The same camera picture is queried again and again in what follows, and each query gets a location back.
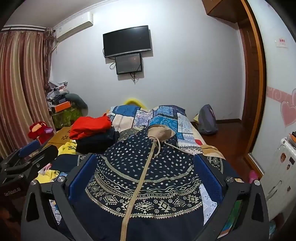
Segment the small black wall monitor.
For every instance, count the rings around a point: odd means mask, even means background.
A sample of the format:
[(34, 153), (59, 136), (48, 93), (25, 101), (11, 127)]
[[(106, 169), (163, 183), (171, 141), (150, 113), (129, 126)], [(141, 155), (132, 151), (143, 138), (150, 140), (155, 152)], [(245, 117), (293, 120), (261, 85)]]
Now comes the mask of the small black wall monitor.
[(142, 55), (132, 53), (115, 57), (116, 74), (142, 72)]

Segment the white cabinet with stickers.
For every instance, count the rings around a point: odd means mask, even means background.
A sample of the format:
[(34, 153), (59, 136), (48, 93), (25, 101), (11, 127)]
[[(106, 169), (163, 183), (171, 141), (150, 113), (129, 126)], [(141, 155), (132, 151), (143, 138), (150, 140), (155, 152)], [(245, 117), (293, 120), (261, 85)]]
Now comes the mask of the white cabinet with stickers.
[(281, 139), (260, 182), (270, 220), (295, 202), (295, 144), (289, 137)]

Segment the red folded garment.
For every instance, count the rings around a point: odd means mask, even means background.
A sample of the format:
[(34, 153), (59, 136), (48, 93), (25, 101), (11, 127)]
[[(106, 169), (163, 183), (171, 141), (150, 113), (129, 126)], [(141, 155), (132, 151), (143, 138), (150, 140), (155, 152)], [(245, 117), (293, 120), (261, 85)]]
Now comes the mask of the red folded garment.
[(72, 140), (79, 140), (98, 133), (106, 133), (110, 129), (111, 120), (106, 115), (98, 118), (82, 116), (71, 126), (69, 138)]

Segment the pink slipper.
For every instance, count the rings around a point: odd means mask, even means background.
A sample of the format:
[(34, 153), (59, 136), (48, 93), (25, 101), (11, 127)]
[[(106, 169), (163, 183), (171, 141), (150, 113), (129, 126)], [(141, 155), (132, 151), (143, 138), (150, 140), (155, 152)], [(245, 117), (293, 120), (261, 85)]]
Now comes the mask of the pink slipper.
[(254, 170), (251, 170), (249, 175), (248, 175), (248, 178), (249, 178), (249, 183), (251, 184), (254, 180), (258, 180), (259, 177), (258, 177), (258, 174), (254, 171)]

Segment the black wall television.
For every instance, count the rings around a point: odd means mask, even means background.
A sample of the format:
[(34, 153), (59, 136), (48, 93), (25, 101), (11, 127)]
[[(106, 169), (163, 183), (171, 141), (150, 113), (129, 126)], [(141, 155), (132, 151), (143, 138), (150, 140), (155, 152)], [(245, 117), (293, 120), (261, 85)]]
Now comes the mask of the black wall television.
[(149, 27), (131, 27), (103, 34), (104, 57), (151, 51)]

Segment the white wall air conditioner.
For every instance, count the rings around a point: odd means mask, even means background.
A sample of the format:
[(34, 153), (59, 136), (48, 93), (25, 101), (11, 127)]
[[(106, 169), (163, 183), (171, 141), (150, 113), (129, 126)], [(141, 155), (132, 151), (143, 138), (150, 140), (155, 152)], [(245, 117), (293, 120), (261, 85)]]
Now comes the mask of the white wall air conditioner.
[(92, 26), (93, 14), (91, 12), (86, 12), (80, 16), (77, 16), (56, 29), (57, 42), (60, 43), (63, 40), (75, 35), (76, 33), (79, 33), (82, 30)]

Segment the navy patterned hooded jacket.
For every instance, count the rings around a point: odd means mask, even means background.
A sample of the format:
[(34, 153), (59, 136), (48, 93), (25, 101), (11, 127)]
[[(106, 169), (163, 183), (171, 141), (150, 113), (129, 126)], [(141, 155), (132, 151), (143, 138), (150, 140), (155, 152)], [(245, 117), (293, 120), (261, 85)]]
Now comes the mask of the navy patterned hooded jacket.
[(193, 240), (205, 223), (201, 184), (176, 133), (153, 125), (96, 155), (73, 209), (93, 240)]

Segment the cluttered pile on table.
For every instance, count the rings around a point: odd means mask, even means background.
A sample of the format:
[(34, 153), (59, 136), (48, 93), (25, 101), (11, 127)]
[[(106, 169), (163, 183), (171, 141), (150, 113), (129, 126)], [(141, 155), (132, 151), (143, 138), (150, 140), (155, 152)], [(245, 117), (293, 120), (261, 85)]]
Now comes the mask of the cluttered pile on table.
[(58, 83), (55, 81), (49, 81), (48, 83), (50, 91), (46, 95), (48, 108), (51, 109), (61, 103), (61, 100), (65, 99), (65, 95), (69, 93), (67, 89), (68, 82)]

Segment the yellow garment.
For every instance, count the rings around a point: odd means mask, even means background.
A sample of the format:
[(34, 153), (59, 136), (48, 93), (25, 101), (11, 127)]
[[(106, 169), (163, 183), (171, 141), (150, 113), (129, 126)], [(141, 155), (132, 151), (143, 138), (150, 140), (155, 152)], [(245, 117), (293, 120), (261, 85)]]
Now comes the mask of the yellow garment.
[(49, 183), (54, 181), (59, 175), (69, 173), (77, 166), (78, 155), (76, 153), (77, 144), (67, 142), (58, 149), (58, 157), (51, 163), (43, 167), (35, 180), (39, 183)]

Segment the grey purple backpack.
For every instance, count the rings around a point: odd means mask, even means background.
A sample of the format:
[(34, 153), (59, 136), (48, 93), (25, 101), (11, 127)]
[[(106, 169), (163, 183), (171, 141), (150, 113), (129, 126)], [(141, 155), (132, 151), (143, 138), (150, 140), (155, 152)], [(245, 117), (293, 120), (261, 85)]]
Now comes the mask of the grey purple backpack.
[(204, 105), (198, 115), (198, 131), (203, 135), (213, 135), (218, 132), (218, 126), (210, 104)]

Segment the red plush toy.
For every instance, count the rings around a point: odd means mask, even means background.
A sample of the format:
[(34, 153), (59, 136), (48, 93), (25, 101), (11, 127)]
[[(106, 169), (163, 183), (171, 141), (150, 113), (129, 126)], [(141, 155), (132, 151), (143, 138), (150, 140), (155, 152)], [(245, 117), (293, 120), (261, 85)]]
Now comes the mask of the red plush toy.
[(54, 136), (54, 129), (47, 126), (44, 121), (34, 123), (29, 129), (28, 137), (32, 140), (38, 140), (40, 144), (44, 144)]

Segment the orange box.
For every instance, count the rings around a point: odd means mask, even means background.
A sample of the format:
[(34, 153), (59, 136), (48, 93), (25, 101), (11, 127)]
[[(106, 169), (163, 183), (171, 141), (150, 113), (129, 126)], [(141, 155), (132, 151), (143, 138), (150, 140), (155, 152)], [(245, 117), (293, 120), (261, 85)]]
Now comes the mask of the orange box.
[(71, 103), (69, 101), (63, 102), (57, 106), (55, 106), (55, 112), (58, 113), (60, 111), (63, 111), (65, 109), (68, 109), (71, 107)]

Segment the striped brown curtain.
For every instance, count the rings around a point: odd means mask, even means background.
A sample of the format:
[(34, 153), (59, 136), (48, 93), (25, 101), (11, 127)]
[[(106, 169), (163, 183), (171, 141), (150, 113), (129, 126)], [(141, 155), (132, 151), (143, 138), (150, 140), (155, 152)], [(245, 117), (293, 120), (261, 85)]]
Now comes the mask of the striped brown curtain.
[(1, 32), (2, 158), (31, 141), (33, 124), (54, 126), (46, 100), (54, 40), (52, 28)]

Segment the blue patchwork bed quilt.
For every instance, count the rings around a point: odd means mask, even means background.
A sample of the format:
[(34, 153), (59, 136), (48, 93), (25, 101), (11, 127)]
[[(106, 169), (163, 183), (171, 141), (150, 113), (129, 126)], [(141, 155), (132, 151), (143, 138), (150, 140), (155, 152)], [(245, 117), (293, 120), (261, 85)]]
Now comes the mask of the blue patchwork bed quilt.
[(136, 105), (118, 105), (111, 107), (106, 115), (118, 132), (130, 128), (141, 130), (147, 126), (165, 125), (177, 136), (177, 146), (191, 154), (224, 158), (217, 148), (205, 143), (201, 134), (193, 127), (185, 110), (175, 105), (160, 105), (153, 109), (144, 109)]

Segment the dark green bag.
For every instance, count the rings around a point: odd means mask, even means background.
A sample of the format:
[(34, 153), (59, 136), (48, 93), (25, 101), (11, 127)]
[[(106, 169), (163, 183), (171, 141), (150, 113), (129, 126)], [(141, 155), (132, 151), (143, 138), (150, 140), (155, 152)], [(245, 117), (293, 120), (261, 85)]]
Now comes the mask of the dark green bag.
[(88, 115), (88, 105), (79, 95), (74, 93), (68, 93), (65, 95), (65, 98), (67, 101), (74, 104), (75, 107), (81, 111), (83, 116)]

